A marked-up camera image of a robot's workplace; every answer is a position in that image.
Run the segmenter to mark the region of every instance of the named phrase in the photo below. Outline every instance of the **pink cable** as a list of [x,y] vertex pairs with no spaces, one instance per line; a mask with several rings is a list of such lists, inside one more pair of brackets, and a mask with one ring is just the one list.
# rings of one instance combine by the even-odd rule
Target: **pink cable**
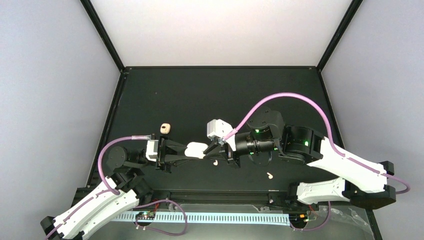
[[110,146],[122,142],[122,141],[127,141],[127,140],[150,140],[150,135],[135,135],[135,136],[124,136],[124,137],[120,137],[117,138],[115,140],[112,140],[111,142],[109,142],[108,144],[106,144],[103,149],[100,151],[100,154],[98,155],[98,159],[97,159],[97,169],[98,169],[98,174],[100,175],[101,181],[104,183],[104,185],[106,185],[106,188],[111,191],[113,194],[115,195],[119,195],[120,192],[114,188],[112,188],[109,183],[106,181],[105,178],[105,174],[103,173],[103,168],[102,168],[102,159],[103,159],[103,155],[105,155],[105,152],[108,148],[110,148]]
[[[267,96],[267,97],[265,97],[265,98],[263,98],[262,100],[260,100],[258,103],[256,103],[255,104],[255,106],[253,106],[252,107],[252,109],[247,113],[247,115],[243,118],[243,120],[241,120],[241,122],[238,124],[238,126],[236,127],[236,128],[234,128],[230,133],[228,133],[225,137],[223,137],[222,138],[222,140],[223,141],[226,141],[227,139],[229,139],[230,137],[232,137],[233,135],[235,135],[242,127],[243,127],[243,125],[249,120],[249,118],[252,116],[252,114],[262,105],[262,104],[264,104],[265,102],[268,102],[269,100],[271,100],[271,99],[276,99],[276,98],[282,98],[282,97],[291,97],[291,98],[295,98],[295,99],[300,99],[300,100],[302,100],[302,101],[305,101],[305,102],[307,102],[308,104],[310,104],[316,111],[318,111],[318,113],[319,113],[319,115],[321,115],[321,118],[324,120],[324,123],[325,123],[325,127],[327,128],[327,134],[328,134],[328,139],[329,139],[329,142],[330,142],[330,145],[331,145],[331,148],[334,150],[334,152],[336,152],[338,155],[340,155],[340,156],[342,156],[342,157],[345,157],[345,154],[344,153],[342,153],[342,152],[340,152],[337,148],[336,148],[336,146],[335,146],[335,144],[334,144],[334,141],[333,141],[333,135],[332,135],[332,132],[331,132],[331,127],[330,127],[330,122],[329,122],[329,119],[327,118],[327,116],[326,116],[326,114],[324,113],[324,111],[320,108],[320,106],[318,106],[314,101],[312,101],[311,99],[309,99],[309,98],[307,98],[307,97],[305,97],[305,96],[303,96],[303,95],[300,95],[300,94],[297,94],[297,93],[293,93],[293,92],[280,92],[280,93],[275,93],[275,94],[272,94],[272,95],[269,95],[269,96]],[[376,170],[376,169],[374,169],[374,168],[372,168],[372,167],[370,167],[370,166],[368,166],[368,165],[366,165],[366,164],[363,164],[362,162],[360,162],[360,161],[358,161],[358,160],[356,160],[356,159],[354,159],[354,158],[351,158],[351,157],[348,157],[347,158],[348,160],[350,160],[350,161],[352,161],[353,163],[355,163],[355,164],[358,164],[359,166],[361,166],[361,167],[364,167],[364,168],[366,168],[366,169],[368,169],[368,170],[370,170],[370,171],[372,171],[372,172],[374,172],[374,173],[376,173],[376,174],[381,174],[382,176],[384,176],[384,177],[386,177],[386,178],[388,178],[388,179],[393,179],[393,180],[395,180],[395,181],[398,181],[399,183],[401,183],[401,184],[403,184],[403,185],[405,185],[405,187],[406,187],[406,189],[404,189],[404,190],[401,190],[401,191],[397,191],[396,192],[396,194],[404,194],[404,193],[407,193],[407,192],[409,192],[410,190],[411,190],[411,186],[410,186],[410,184],[409,183],[407,183],[405,180],[403,180],[403,179],[401,179],[401,178],[399,178],[399,177],[396,177],[396,176],[392,176],[392,175],[390,175],[390,174],[387,174],[387,173],[380,173],[380,171],[378,171],[378,170]]]
[[328,134],[328,139],[330,140],[330,145],[331,148],[334,150],[334,152],[338,153],[340,156],[344,157],[345,154],[340,152],[336,146],[334,145],[333,142],[333,135],[331,132],[331,127],[330,127],[330,122],[329,119],[327,118],[326,114],[324,113],[324,111],[311,99],[297,94],[297,93],[293,93],[293,92],[280,92],[280,93],[275,93],[272,95],[269,95],[265,98],[263,98],[262,100],[260,100],[258,103],[256,103],[255,106],[252,107],[252,109],[247,113],[247,115],[243,118],[243,120],[241,120],[241,122],[238,124],[238,126],[236,128],[234,128],[230,133],[228,133],[225,137],[223,137],[223,141],[226,141],[227,139],[229,139],[231,136],[233,136],[234,134],[236,134],[242,127],[243,125],[249,120],[249,118],[252,116],[252,114],[264,103],[268,102],[271,99],[276,99],[276,98],[282,98],[282,97],[291,97],[291,98],[295,98],[295,99],[300,99],[302,101],[307,102],[308,104],[310,104],[316,111],[318,111],[319,115],[321,115],[322,119],[324,120],[325,123],[325,127],[327,128],[327,134]]
[[50,236],[56,232],[60,227],[62,226],[62,223],[57,225],[55,228],[53,228],[44,238],[44,240],[49,240]]
[[327,217],[325,218],[324,222],[321,223],[319,226],[313,227],[313,228],[308,228],[308,229],[303,229],[303,228],[297,228],[295,226],[293,226],[293,224],[290,222],[290,227],[293,230],[297,230],[297,231],[301,231],[301,232],[307,232],[307,231],[314,231],[314,230],[318,230],[322,227],[324,227],[329,221],[330,221],[330,216],[331,216],[331,204],[330,201],[328,202],[328,214]]

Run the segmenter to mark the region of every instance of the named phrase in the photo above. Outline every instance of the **black table surface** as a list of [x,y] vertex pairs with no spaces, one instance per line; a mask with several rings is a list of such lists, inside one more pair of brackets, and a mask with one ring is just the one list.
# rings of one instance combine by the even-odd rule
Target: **black table surface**
[[[127,68],[126,83],[111,125],[108,142],[132,136],[160,134],[160,126],[169,123],[169,137],[179,143],[209,144],[207,123],[222,119],[236,127],[262,98],[280,92],[293,92],[315,101],[327,114],[333,133],[329,104],[317,70],[307,67],[133,67]],[[267,103],[280,111],[286,124],[305,126],[327,135],[320,115],[307,103],[289,97]],[[334,142],[340,140],[333,134]],[[128,149],[140,149],[145,141],[118,143]],[[256,166],[247,156],[241,168],[213,165],[199,160],[173,167],[172,173],[143,169],[145,180],[154,190],[191,191],[286,191],[292,182],[319,182],[336,178],[324,170],[293,165],[278,159],[276,153],[268,166]],[[253,156],[266,163],[268,154]],[[105,165],[106,173],[110,170]]]

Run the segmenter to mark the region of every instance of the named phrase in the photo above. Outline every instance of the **white object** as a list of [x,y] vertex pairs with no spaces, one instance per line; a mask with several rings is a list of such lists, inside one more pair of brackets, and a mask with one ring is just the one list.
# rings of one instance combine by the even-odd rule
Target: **white object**
[[[206,125],[206,135],[210,140],[213,140],[215,137],[223,138],[233,130],[231,124],[221,120],[214,119],[207,123]],[[232,151],[236,151],[236,136],[233,135],[226,140],[228,145],[231,147]]]
[[208,148],[208,145],[201,142],[192,141],[187,144],[187,149],[184,151],[184,155],[187,157],[203,159],[205,156],[203,152]]
[[316,66],[351,0],[91,2],[124,66]]
[[112,201],[93,216],[87,224],[81,229],[84,231],[83,240],[89,239],[98,229],[116,218],[125,211],[131,210],[139,204],[136,193],[133,190],[127,193],[121,193],[117,199]]
[[377,171],[380,171],[381,174],[386,173],[386,170],[384,170],[383,165],[367,161],[359,156],[356,156],[344,150],[341,147],[338,147],[337,145],[336,148],[340,152],[344,153],[345,157],[342,157],[336,152],[334,152],[334,150],[331,148],[329,139],[325,137],[321,141],[320,150],[320,153],[323,155],[323,158],[308,163],[307,165],[323,169],[332,174],[340,176],[366,193],[380,193],[384,191],[384,185],[387,184],[387,178],[385,176],[372,172],[366,169],[365,167],[350,161],[348,158],[356,159],[358,162],[361,162]]
[[341,177],[314,183],[301,182],[297,187],[297,200],[306,205],[328,201],[349,202],[349,198],[342,195],[345,183],[346,181]]
[[[115,188],[116,184],[110,178],[106,178],[107,183]],[[96,194],[100,193],[103,190],[107,190],[106,185],[102,182],[100,183],[92,192],[90,192],[87,196],[85,196],[81,201],[71,207],[68,211],[58,215],[54,218],[54,226],[56,227],[59,224],[64,222],[64,219],[69,216],[69,214],[75,210],[78,206],[84,203],[89,198],[93,198],[91,201],[82,206],[79,210],[77,210],[71,217],[66,221],[66,224],[63,224],[58,228],[58,233],[63,233],[64,239],[72,239],[74,238],[81,229],[86,225],[86,223],[92,219],[103,207],[107,206],[111,202],[115,201],[119,196],[113,194],[112,192],[106,192],[100,194],[98,197]]]
[[[139,211],[126,211],[114,222],[132,222]],[[189,224],[267,224],[289,226],[289,215],[281,213],[186,212]],[[156,212],[154,218],[140,219],[139,223],[184,223],[181,212]]]
[[152,162],[156,162],[158,159],[159,151],[159,140],[148,140],[146,147],[146,159]]
[[161,134],[169,134],[171,131],[171,125],[169,123],[164,123],[160,126]]

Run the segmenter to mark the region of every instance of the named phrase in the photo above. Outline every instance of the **black metal frame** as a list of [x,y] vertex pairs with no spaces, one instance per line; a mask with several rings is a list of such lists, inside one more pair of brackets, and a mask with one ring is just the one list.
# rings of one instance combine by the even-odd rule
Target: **black metal frame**
[[102,21],[100,21],[99,16],[97,15],[96,10],[94,9],[94,6],[90,0],[80,0],[82,5],[85,8],[85,11],[87,12],[88,16],[90,17],[95,29],[97,29],[98,34],[101,37],[101,40],[103,41],[104,45],[106,46],[107,50],[109,51],[110,56],[112,57],[113,61],[115,62],[118,70],[122,73],[124,70],[124,64],[121,61],[121,58],[118,55],[117,50],[115,49],[114,45],[112,44],[112,41],[106,32],[105,27],[102,24]]
[[348,28],[349,23],[351,23],[351,20],[354,18],[355,13],[357,12],[362,1],[363,0],[352,0],[352,2],[350,3],[346,13],[344,14],[340,24],[338,25],[334,35],[332,36],[330,43],[325,49],[324,54],[321,57],[321,60],[319,60],[319,63],[316,66],[319,72],[323,71],[324,67],[326,66],[326,63],[331,57],[331,54],[334,52],[334,49],[336,49],[336,46],[339,43],[340,39],[342,39],[343,34]]
[[[93,164],[91,166],[91,171],[89,173],[88,176],[88,181],[87,181],[87,187],[83,187],[83,188],[79,188],[76,192],[75,198],[73,200],[73,204],[74,205],[76,202],[78,202],[80,199],[82,199],[85,195],[87,195],[90,191],[93,190],[93,188],[95,187],[95,185],[98,183],[99,180],[99,176],[98,176],[98,172],[96,170],[96,165],[97,165],[97,159],[99,157],[99,153],[102,150],[102,148],[107,144],[107,140],[108,140],[108,136],[110,133],[110,129],[111,126],[113,124],[114,121],[114,117],[115,117],[115,113],[116,110],[118,108],[118,103],[119,100],[121,98],[125,83],[126,83],[126,75],[128,74],[126,69],[128,69],[129,67],[125,68],[123,62],[121,61],[118,52],[116,51],[111,39],[109,38],[108,33],[106,32],[105,27],[103,26],[99,16],[96,13],[96,10],[94,9],[93,4],[91,3],[90,0],[80,0],[82,5],[84,6],[88,16],[90,17],[92,23],[94,24],[98,34],[100,35],[104,45],[106,46],[107,50],[109,51],[113,61],[115,62],[118,70],[121,72],[120,76],[119,76],[119,80],[116,86],[116,90],[115,93],[113,95],[113,99],[112,99],[112,103],[110,105],[110,109],[109,112],[107,114],[107,118],[106,118],[106,122],[103,128],[103,131],[101,133],[101,137],[100,137],[100,142],[98,144],[97,147],[97,151],[94,157],[94,161]],[[346,29],[349,26],[349,23],[351,22],[351,20],[353,19],[355,13],[357,12],[358,8],[360,7],[361,3],[363,0],[352,0],[352,2],[350,3],[346,13],[343,16],[343,19],[341,20],[339,26],[337,27],[337,30],[335,31],[333,37],[331,38],[331,41],[329,42],[327,48],[325,49],[319,63],[316,66],[316,71],[318,74],[318,77],[320,79],[321,85],[322,85],[322,89],[324,90],[324,95],[325,95],[325,99],[327,101],[328,107],[329,107],[329,111],[330,111],[330,117],[332,118],[334,125],[335,125],[335,129],[336,129],[336,134],[340,139],[340,146],[342,148],[344,148],[344,144],[342,141],[342,137],[339,131],[339,127],[337,126],[337,122],[336,122],[336,118],[330,103],[330,98],[328,96],[327,93],[327,89],[325,87],[325,83],[324,83],[324,79],[321,75],[322,70],[324,69],[326,63],[328,62],[328,60],[330,59],[333,51],[336,49],[337,44],[339,43],[340,39],[342,38],[344,32],[346,31]],[[307,67],[307,66],[299,66],[299,68],[315,68],[315,67]],[[376,240],[382,240],[382,235],[380,233],[379,227],[377,225],[377,221],[376,218],[374,216],[374,212],[372,210],[366,210],[367,216],[368,216],[368,221],[370,223],[371,229],[374,233],[374,238]]]

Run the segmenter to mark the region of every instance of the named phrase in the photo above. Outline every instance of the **purple cable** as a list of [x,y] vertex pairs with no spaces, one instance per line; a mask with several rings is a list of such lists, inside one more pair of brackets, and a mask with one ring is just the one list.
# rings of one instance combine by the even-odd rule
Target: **purple cable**
[[[99,193],[96,193],[95,195],[98,197],[104,193],[108,193],[110,192],[110,190],[103,190],[100,191]],[[90,197],[89,199],[85,200],[83,203],[81,203],[81,205],[79,205],[78,207],[76,207],[66,218],[63,219],[63,222],[66,223],[66,221],[68,221],[72,215],[74,215],[78,210],[80,210],[84,205],[86,205],[87,203],[89,203],[91,200],[93,200],[94,197]],[[53,228],[44,238],[44,240],[48,240],[50,238],[50,236],[56,232],[60,227],[62,226],[62,223],[60,223],[59,225],[57,225],[55,228]]]
[[107,188],[109,191],[111,191],[113,194],[115,194],[115,195],[119,195],[119,194],[120,194],[120,192],[119,192],[118,190],[116,190],[116,189],[112,188],[112,187],[109,185],[109,183],[106,181],[105,174],[103,173],[103,168],[102,168],[102,159],[103,159],[103,155],[105,155],[106,150],[107,150],[110,146],[112,146],[112,145],[114,145],[114,144],[116,144],[116,143],[122,142],[122,141],[127,141],[127,140],[150,140],[150,139],[151,139],[151,138],[150,138],[150,136],[149,136],[149,135],[146,135],[146,136],[143,136],[143,135],[136,135],[136,136],[124,136],[124,137],[120,137],[120,138],[117,138],[117,139],[115,139],[115,140],[113,140],[113,141],[109,142],[109,143],[108,143],[108,144],[106,144],[106,146],[104,146],[104,147],[103,147],[103,149],[100,151],[100,154],[98,155],[98,159],[97,159],[97,169],[98,169],[98,174],[100,175],[101,181],[104,183],[104,185],[106,185],[106,188]]
[[401,191],[396,191],[396,194],[405,194],[405,193],[407,193],[411,190],[411,185],[409,183],[407,183],[405,180],[403,180],[403,179],[401,179],[397,176],[392,176],[392,175],[387,174],[387,173],[383,173],[381,175],[385,176],[388,179],[393,179],[393,180],[398,181],[399,183],[405,185],[406,188],[404,190],[401,190]]
[[49,240],[50,236],[56,232],[60,227],[62,226],[62,223],[57,225],[55,228],[53,228],[53,230],[51,230],[44,238],[44,240]]
[[275,93],[272,95],[269,95],[265,98],[263,98],[262,100],[260,100],[258,103],[256,103],[255,106],[252,107],[252,109],[247,113],[247,115],[243,118],[243,120],[238,124],[238,126],[236,128],[234,128],[230,133],[228,133],[225,137],[223,137],[222,140],[226,141],[227,139],[229,139],[231,136],[233,136],[234,134],[236,134],[242,127],[243,125],[249,120],[249,118],[251,117],[251,115],[265,102],[268,102],[271,99],[276,99],[276,98],[282,98],[282,97],[291,97],[291,98],[296,98],[296,99],[300,99],[302,101],[307,102],[308,104],[310,104],[315,110],[318,111],[319,115],[321,115],[322,119],[324,120],[325,123],[325,127],[327,128],[327,134],[328,134],[328,139],[330,140],[330,145],[331,148],[334,150],[334,152],[338,153],[340,156],[344,157],[345,154],[340,152],[336,146],[334,145],[333,142],[333,135],[331,132],[331,127],[330,127],[330,122],[329,119],[327,118],[326,114],[324,113],[324,111],[311,99],[297,94],[297,93],[293,93],[293,92],[280,92],[280,93]]
[[[181,210],[182,215],[184,215],[184,230],[182,230],[182,232],[180,232],[180,233],[172,233],[172,232],[163,231],[163,230],[160,230],[160,229],[157,229],[157,228],[154,228],[154,227],[150,227],[150,226],[144,226],[143,229],[153,230],[155,232],[158,232],[158,233],[161,233],[161,234],[166,234],[168,236],[173,236],[173,237],[177,237],[177,236],[181,236],[181,235],[185,234],[186,231],[187,231],[187,226],[189,225],[189,223],[187,222],[186,212],[183,210],[183,208],[180,205],[178,205],[176,202],[174,202],[172,200],[162,199],[162,200],[154,201],[154,202],[144,204],[144,205],[141,205],[141,206],[136,206],[136,207],[134,207],[134,209],[142,209],[142,208],[145,208],[145,207],[148,207],[148,206],[151,206],[151,205],[155,205],[155,204],[159,204],[159,203],[171,203],[171,204],[174,204],[175,206],[177,206],[177,208],[179,208]],[[135,226],[137,226],[137,227],[140,226],[139,223],[138,223],[138,220],[139,220],[139,218],[137,218],[135,220]]]
[[330,216],[331,216],[331,204],[330,204],[330,202],[328,202],[327,217],[325,218],[325,221],[323,223],[321,223],[319,226],[316,226],[316,227],[313,227],[313,228],[308,228],[308,229],[303,229],[303,228],[297,228],[297,227],[293,226],[293,224],[290,222],[290,227],[295,231],[298,230],[298,231],[301,231],[301,232],[318,230],[318,229],[324,227],[330,221]]
[[[238,126],[236,128],[234,128],[230,133],[228,133],[225,137],[222,138],[223,141],[226,141],[227,139],[229,139],[230,137],[232,137],[234,134],[236,134],[242,127],[243,125],[249,120],[249,118],[251,117],[251,115],[265,102],[268,102],[271,99],[275,99],[275,98],[281,98],[281,97],[291,97],[291,98],[296,98],[296,99],[300,99],[303,100],[305,102],[307,102],[308,104],[310,104],[315,110],[318,111],[319,115],[321,115],[322,120],[324,120],[325,123],[325,127],[327,128],[327,134],[328,134],[328,139],[331,145],[331,148],[334,150],[334,152],[336,152],[338,155],[345,157],[345,154],[340,152],[337,148],[336,145],[334,144],[333,141],[333,135],[331,132],[331,127],[330,127],[330,122],[329,119],[327,118],[326,114],[324,113],[324,111],[320,108],[320,106],[318,106],[318,104],[316,104],[314,101],[312,101],[311,99],[297,94],[297,93],[293,93],[293,92],[280,92],[280,93],[275,93],[272,95],[269,95],[265,98],[263,98],[262,100],[260,100],[258,103],[255,104],[255,106],[252,107],[252,109],[247,113],[247,115],[243,118],[243,120],[238,124]],[[376,174],[380,174],[380,171],[366,165],[363,164],[362,162],[348,157],[348,160],[354,162],[355,164],[358,164],[359,166],[362,166]],[[393,179],[395,181],[398,181],[399,183],[405,185],[406,189],[401,190],[401,191],[397,191],[396,194],[404,194],[407,193],[411,190],[411,186],[409,185],[409,183],[407,183],[406,181],[404,181],[403,179],[400,179],[398,177],[383,173],[381,174],[382,176],[389,178],[389,179]]]

